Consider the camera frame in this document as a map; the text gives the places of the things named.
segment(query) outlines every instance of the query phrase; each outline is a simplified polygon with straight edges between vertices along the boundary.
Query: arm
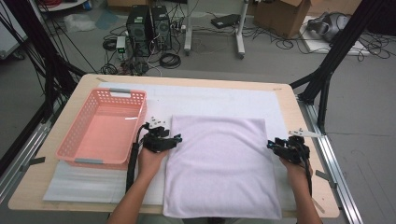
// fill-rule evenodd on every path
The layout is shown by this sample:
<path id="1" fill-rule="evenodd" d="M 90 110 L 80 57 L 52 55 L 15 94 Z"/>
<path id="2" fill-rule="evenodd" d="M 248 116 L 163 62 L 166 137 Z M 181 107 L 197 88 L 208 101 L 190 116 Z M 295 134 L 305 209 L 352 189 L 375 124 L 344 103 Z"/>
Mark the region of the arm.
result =
<path id="1" fill-rule="evenodd" d="M 114 209 L 107 224 L 136 223 L 149 183 L 157 174 L 161 161 L 166 155 L 167 150 L 161 153 L 153 153 L 143 148 L 140 151 L 139 174 L 131 188 L 126 192 L 116 209 Z"/>
<path id="2" fill-rule="evenodd" d="M 309 195 L 304 168 L 282 158 L 280 158 L 280 161 L 282 161 L 288 170 L 289 183 L 293 190 L 294 200 L 297 205 L 297 223 L 321 224 L 322 221 L 320 220 L 317 209 L 312 202 L 311 195 Z"/>

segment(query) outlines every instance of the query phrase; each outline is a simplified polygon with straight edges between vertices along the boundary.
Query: computer tower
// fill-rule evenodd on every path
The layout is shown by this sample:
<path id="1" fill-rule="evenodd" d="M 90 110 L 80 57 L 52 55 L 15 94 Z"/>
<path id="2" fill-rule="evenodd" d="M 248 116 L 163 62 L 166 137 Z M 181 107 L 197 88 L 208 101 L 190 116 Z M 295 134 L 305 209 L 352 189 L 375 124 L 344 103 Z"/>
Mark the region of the computer tower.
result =
<path id="1" fill-rule="evenodd" d="M 158 50 L 172 48 L 171 29 L 169 16 L 165 6 L 151 8 L 151 16 L 154 28 L 155 42 Z"/>
<path id="2" fill-rule="evenodd" d="M 149 6 L 133 5 L 126 22 L 126 28 L 131 40 L 133 55 L 148 57 L 150 55 L 149 43 L 154 38 Z"/>

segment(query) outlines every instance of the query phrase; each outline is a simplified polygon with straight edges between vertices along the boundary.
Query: floor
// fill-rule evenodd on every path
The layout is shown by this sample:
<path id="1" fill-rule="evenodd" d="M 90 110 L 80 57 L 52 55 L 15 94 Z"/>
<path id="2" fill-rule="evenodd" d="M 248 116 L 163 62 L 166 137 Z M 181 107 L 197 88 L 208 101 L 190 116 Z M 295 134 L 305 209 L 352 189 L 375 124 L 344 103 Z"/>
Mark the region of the floor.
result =
<path id="1" fill-rule="evenodd" d="M 102 24 L 101 29 L 69 34 L 93 68 L 98 70 L 104 64 L 103 37 L 111 29 L 123 25 L 126 17 L 114 18 L 101 8 L 88 12 L 75 8 L 66 10 L 67 13 L 86 13 L 93 21 L 112 18 L 107 20 L 109 23 Z M 195 24 L 210 27 L 209 19 L 210 16 L 198 18 Z M 247 27 L 251 26 L 251 18 L 247 18 Z M 91 72 L 92 69 L 65 36 L 60 37 L 71 63 Z M 161 74 L 151 69 L 147 76 L 291 83 L 315 71 L 325 57 L 316 53 L 302 54 L 296 42 L 291 49 L 281 49 L 289 43 L 272 41 L 269 35 L 259 35 L 254 39 L 246 37 L 244 42 L 246 56 L 240 60 L 235 53 L 232 36 L 209 32 L 194 34 L 191 55 L 187 57 L 183 51 L 179 53 L 179 68 L 168 70 L 160 67 Z M 394 42 L 387 48 L 396 52 Z M 396 158 L 395 59 L 394 55 L 388 59 L 368 56 L 360 62 L 356 56 L 347 56 L 335 71 L 330 86 L 326 131 L 365 223 L 396 223 L 396 179 L 392 173 L 393 158 Z M 0 156 L 3 156 L 42 104 L 43 95 L 27 59 L 0 61 L 0 71 Z M 0 218 L 5 224 L 106 222 L 105 213 L 11 211 L 7 208 L 9 197 L 0 204 Z M 279 223 L 295 223 L 295 219 Z M 347 222 L 341 215 L 326 219 L 324 223 Z"/>

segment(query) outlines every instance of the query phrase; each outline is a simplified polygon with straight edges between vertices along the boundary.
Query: white board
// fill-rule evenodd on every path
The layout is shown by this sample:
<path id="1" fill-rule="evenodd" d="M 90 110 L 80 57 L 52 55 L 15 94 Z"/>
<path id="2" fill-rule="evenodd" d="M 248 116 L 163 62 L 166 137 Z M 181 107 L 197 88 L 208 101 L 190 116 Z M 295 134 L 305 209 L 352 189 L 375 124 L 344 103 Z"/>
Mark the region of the white board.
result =
<path id="1" fill-rule="evenodd" d="M 274 140 L 275 137 L 288 138 L 288 132 L 284 124 L 276 95 L 272 91 L 141 85 L 111 82 L 102 82 L 99 87 L 145 91 L 147 93 L 148 104 L 146 121 L 149 121 L 151 117 L 155 117 L 156 119 L 165 120 L 167 123 L 171 123 L 173 114 L 257 118 L 266 120 L 268 139 Z M 273 161 L 281 207 L 283 209 L 293 209 L 295 208 L 295 201 L 293 200 L 290 187 L 287 184 L 286 170 L 275 155 Z M 164 167 L 165 162 L 163 162 L 159 173 L 151 182 L 144 204 L 163 204 Z M 64 194 L 65 190 L 64 192 L 60 192 L 60 189 L 54 189 L 59 186 L 59 183 L 56 183 L 58 179 L 56 178 L 56 175 L 57 174 L 55 173 L 49 185 L 48 192 L 52 193 L 51 195 L 47 195 L 45 200 L 67 201 L 67 198 L 73 198 L 73 202 L 75 202 L 76 196 L 68 196 Z M 120 184 L 120 188 L 115 192 L 115 195 L 123 195 L 124 191 L 125 184 Z M 67 193 L 73 192 L 76 193 L 76 190 L 67 191 Z M 79 193 L 78 195 L 81 197 L 79 202 L 88 202 L 89 200 L 92 200 L 90 199 L 91 197 L 81 196 L 84 195 L 83 193 Z M 103 200 L 103 203 L 116 203 L 118 198 L 119 196 L 112 196 L 111 200 L 107 198 Z"/>

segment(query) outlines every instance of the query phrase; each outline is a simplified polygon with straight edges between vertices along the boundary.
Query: folded cloth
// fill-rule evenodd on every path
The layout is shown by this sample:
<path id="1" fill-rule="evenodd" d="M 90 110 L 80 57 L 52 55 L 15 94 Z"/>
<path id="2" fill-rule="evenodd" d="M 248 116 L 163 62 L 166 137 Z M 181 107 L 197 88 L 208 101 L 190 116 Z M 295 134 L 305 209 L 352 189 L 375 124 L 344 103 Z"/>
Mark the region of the folded cloth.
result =
<path id="1" fill-rule="evenodd" d="M 166 164 L 165 216 L 281 218 L 264 119 L 173 116 L 178 133 L 183 142 Z"/>

